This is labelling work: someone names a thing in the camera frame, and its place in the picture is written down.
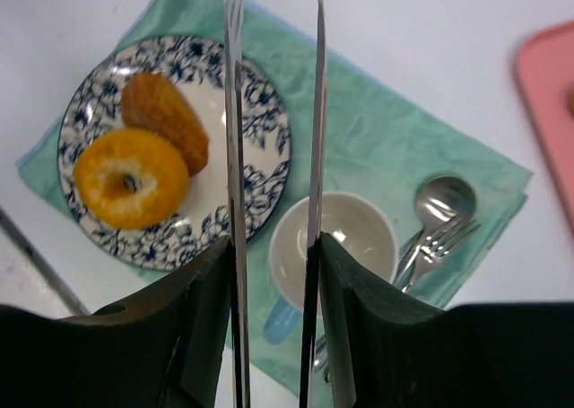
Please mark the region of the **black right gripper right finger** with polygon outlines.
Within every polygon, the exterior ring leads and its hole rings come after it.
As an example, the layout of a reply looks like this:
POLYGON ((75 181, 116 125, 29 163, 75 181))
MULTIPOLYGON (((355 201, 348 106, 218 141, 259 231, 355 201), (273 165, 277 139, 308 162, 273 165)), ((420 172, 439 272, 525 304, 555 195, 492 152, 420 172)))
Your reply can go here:
POLYGON ((320 241, 335 406, 572 406, 571 304, 434 308, 320 241))

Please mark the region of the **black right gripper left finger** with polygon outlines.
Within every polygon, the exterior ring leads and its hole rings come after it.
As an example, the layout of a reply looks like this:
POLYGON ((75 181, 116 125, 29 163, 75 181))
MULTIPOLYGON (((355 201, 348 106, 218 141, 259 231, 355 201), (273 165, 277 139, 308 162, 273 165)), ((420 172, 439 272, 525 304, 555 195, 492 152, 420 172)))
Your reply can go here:
POLYGON ((230 240, 89 316, 1 308, 4 407, 211 407, 230 314, 230 240))

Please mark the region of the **yellow ring donut bread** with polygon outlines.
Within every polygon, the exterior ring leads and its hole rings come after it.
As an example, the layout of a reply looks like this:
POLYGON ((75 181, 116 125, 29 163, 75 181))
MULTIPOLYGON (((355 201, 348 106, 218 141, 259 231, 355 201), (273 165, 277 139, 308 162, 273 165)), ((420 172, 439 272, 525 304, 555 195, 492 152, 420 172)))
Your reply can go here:
POLYGON ((131 230, 175 213, 186 197, 189 175, 180 152, 166 139, 139 128, 120 128, 82 152, 74 183, 98 219, 131 230))

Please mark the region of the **orange-brown pastry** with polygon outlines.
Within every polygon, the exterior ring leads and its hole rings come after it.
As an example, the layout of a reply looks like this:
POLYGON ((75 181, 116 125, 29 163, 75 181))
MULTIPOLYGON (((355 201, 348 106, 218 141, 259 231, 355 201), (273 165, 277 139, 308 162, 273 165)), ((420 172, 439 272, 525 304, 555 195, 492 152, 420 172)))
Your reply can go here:
POLYGON ((162 74, 142 71, 121 92, 124 124, 161 135, 182 154, 191 176, 205 168, 209 136, 203 124, 173 82, 162 74))

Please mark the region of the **stainless steel tongs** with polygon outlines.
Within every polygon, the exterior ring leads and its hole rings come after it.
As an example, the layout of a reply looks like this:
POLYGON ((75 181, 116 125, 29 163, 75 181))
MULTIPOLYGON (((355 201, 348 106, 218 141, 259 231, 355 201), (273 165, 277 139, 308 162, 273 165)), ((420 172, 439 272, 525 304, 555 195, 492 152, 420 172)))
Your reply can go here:
MULTIPOLYGON (((233 340, 234 403, 250 406, 248 344, 248 273, 244 199, 242 134, 243 0, 222 0, 224 10, 225 126, 227 140, 228 201, 235 282, 231 302, 233 340)), ((310 167, 309 217, 306 276, 300 361, 299 406, 311 407, 314 393, 314 365, 319 293, 319 246, 322 214, 323 169, 326 139, 326 27, 324 0, 317 0, 317 46, 315 100, 310 167)))

